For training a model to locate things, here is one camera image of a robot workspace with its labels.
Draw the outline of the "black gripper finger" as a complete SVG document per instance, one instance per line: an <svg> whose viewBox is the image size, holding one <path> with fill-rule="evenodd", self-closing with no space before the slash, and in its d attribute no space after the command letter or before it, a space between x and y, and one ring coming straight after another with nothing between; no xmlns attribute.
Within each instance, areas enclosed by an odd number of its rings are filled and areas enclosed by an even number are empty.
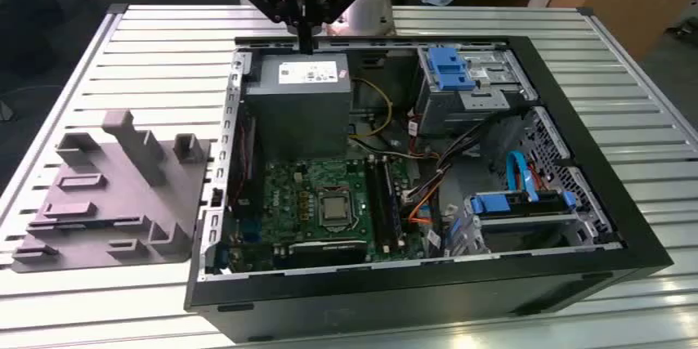
<svg viewBox="0 0 698 349"><path fill-rule="evenodd" d="M249 0L259 11L274 23L285 23L287 30L298 39L298 49L306 53L306 17L302 3L291 0L286 2L266 2L266 0Z"/></svg>
<svg viewBox="0 0 698 349"><path fill-rule="evenodd" d="M306 0L306 53L314 53L314 36L331 24L355 0Z"/></svg>

